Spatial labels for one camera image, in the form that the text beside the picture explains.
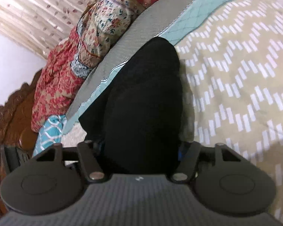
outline metal bolt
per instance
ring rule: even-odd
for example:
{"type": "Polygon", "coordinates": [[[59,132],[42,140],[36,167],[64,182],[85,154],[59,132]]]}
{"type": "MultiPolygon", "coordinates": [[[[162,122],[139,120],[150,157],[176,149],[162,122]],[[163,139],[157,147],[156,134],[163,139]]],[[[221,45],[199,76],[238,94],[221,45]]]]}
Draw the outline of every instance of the metal bolt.
{"type": "Polygon", "coordinates": [[[173,175],[173,179],[174,179],[175,181],[184,181],[184,180],[186,180],[187,178],[188,178],[188,176],[185,175],[184,173],[175,173],[175,174],[173,175]]]}
{"type": "Polygon", "coordinates": [[[100,179],[103,179],[105,177],[105,174],[102,173],[102,172],[93,172],[93,173],[90,173],[89,177],[92,180],[100,180],[100,179]]]}

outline red floral fabric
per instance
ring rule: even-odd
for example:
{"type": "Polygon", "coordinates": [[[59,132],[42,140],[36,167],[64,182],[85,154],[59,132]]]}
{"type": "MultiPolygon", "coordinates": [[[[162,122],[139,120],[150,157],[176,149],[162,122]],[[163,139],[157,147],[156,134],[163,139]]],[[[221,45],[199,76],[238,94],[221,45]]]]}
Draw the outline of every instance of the red floral fabric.
{"type": "Polygon", "coordinates": [[[69,39],[48,55],[35,91],[31,128],[68,110],[88,74],[133,21],[157,0],[92,0],[69,39]]]}

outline leaf print curtain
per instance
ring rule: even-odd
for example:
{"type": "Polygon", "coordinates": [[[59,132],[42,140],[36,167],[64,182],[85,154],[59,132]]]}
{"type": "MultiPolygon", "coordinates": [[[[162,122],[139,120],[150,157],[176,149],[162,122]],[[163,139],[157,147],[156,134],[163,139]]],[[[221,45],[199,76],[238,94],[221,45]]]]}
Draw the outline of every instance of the leaf print curtain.
{"type": "Polygon", "coordinates": [[[43,58],[67,38],[90,0],[0,0],[0,33],[43,58]]]}

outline wooden headboard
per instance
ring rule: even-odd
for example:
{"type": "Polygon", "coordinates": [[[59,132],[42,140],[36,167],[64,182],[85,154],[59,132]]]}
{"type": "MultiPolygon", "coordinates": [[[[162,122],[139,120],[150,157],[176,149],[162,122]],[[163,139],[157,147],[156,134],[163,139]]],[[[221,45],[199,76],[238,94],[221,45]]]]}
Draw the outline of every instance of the wooden headboard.
{"type": "MultiPolygon", "coordinates": [[[[24,83],[15,91],[4,106],[0,106],[0,145],[17,146],[32,154],[37,133],[30,128],[35,87],[41,75],[38,71],[30,85],[24,83]]],[[[0,154],[0,183],[6,176],[0,154]]],[[[0,217],[6,213],[0,200],[0,217]]]]}

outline beige patterned bedsheet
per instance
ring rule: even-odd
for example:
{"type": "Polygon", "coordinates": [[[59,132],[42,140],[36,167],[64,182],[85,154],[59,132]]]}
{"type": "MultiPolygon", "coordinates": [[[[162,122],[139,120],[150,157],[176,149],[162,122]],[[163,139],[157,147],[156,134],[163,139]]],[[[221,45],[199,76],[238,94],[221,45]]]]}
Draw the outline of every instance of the beige patterned bedsheet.
{"type": "Polygon", "coordinates": [[[233,0],[176,45],[181,139],[223,142],[274,179],[283,222],[283,0],[233,0]]]}

